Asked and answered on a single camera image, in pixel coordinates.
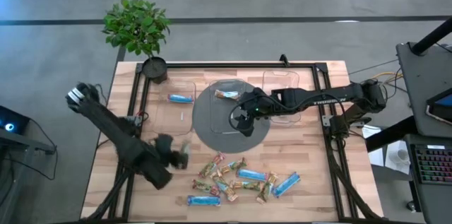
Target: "wooden table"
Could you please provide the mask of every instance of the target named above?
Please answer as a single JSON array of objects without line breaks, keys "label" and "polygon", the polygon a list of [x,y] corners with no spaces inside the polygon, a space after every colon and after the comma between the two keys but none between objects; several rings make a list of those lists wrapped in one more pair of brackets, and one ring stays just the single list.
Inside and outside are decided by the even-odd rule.
[{"label": "wooden table", "polygon": [[[328,64],[332,87],[346,86],[350,83],[345,62],[325,61]],[[135,62],[118,63],[109,98],[108,108],[118,116],[127,113]],[[196,93],[199,95],[209,83],[218,79],[240,78],[246,82],[261,87],[263,72],[271,69],[169,69],[168,76],[175,81],[193,81]],[[313,90],[313,78],[309,69],[290,69],[299,74],[299,87]],[[138,88],[136,110],[141,100],[142,84]],[[159,86],[151,85],[148,93],[146,111],[152,114],[155,110],[155,100],[158,97]],[[151,130],[154,117],[143,125],[142,139],[148,140],[156,134]],[[228,202],[222,195],[220,207],[187,206],[188,195],[206,195],[191,188],[191,181],[198,177],[198,172],[215,155],[215,151],[203,144],[195,132],[189,135],[177,136],[174,148],[180,148],[181,142],[191,139],[191,158],[187,170],[173,170],[173,180],[162,190],[156,190],[150,182],[136,175],[133,196],[131,200],[129,221],[187,221],[187,222],[280,222],[280,221],[333,221],[337,220],[330,173],[325,153],[325,144],[319,121],[319,110],[310,107],[302,113],[302,120],[287,128],[272,124],[267,137],[261,144],[238,154],[227,154],[221,163],[240,159],[248,160],[249,169],[260,172],[273,171],[279,175],[279,182],[296,171],[301,176],[301,182],[294,185],[279,199],[270,198],[264,205],[256,202],[255,191],[237,190],[239,198]],[[345,148],[352,183],[371,207],[383,215],[379,195],[376,190],[374,176],[362,138],[351,136],[347,138]],[[112,143],[106,143],[97,150],[88,190],[82,210],[82,217],[89,216],[107,195],[114,183],[117,168],[117,155]],[[233,174],[226,175],[226,180],[234,179]],[[341,196],[347,216],[348,203],[345,190],[341,187]],[[117,215],[121,214],[124,193],[120,195]]]}]

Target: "clear plastic container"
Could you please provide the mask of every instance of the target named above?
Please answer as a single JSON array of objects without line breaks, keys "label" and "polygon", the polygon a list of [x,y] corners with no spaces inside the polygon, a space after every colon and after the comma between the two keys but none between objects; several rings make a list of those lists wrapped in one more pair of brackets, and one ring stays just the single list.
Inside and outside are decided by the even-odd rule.
[{"label": "clear plastic container", "polygon": [[[233,129],[229,124],[229,119],[238,117],[245,112],[237,108],[230,117],[231,110],[237,105],[237,100],[230,98],[218,98],[215,96],[215,91],[221,90],[224,92],[237,91],[239,95],[245,93],[246,83],[243,80],[218,80],[212,81],[209,85],[210,93],[210,129],[214,133],[219,134],[235,134],[239,133]],[[236,126],[237,121],[232,120],[232,123]]]},{"label": "clear plastic container", "polygon": [[[191,97],[192,102],[169,101],[170,95]],[[157,112],[152,130],[172,136],[187,134],[193,126],[193,108],[196,99],[196,85],[191,81],[166,81],[160,85]]]},{"label": "clear plastic container", "polygon": [[[264,71],[262,90],[270,95],[272,90],[284,88],[298,88],[299,75],[292,71]],[[288,126],[298,122],[302,118],[300,113],[271,117],[272,122],[286,124]]]}]

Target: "plant pot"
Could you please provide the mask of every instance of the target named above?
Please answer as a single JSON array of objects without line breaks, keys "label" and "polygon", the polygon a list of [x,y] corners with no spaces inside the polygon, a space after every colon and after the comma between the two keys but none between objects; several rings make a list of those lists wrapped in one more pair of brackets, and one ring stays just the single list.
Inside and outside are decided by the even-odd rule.
[{"label": "plant pot", "polygon": [[151,57],[145,60],[143,74],[153,83],[162,83],[168,78],[166,61],[160,57]]}]

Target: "potted plant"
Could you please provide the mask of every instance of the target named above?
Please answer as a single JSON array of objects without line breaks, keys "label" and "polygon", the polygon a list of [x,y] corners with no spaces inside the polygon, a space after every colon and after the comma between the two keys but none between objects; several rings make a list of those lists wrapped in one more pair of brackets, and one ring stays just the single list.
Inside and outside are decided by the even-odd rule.
[{"label": "potted plant", "polygon": [[106,43],[113,47],[122,46],[136,55],[144,53],[148,59],[143,64],[143,74],[153,83],[167,79],[167,64],[156,57],[160,53],[160,41],[166,44],[164,31],[170,33],[170,21],[165,18],[165,9],[155,7],[155,3],[143,0],[121,0],[104,17],[108,34]]}]

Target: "keyboard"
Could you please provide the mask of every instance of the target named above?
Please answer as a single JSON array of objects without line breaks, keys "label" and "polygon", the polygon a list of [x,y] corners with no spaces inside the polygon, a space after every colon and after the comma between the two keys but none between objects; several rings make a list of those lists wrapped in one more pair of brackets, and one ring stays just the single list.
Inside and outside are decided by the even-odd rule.
[{"label": "keyboard", "polygon": [[429,149],[425,145],[413,146],[420,182],[452,185],[452,148]]}]

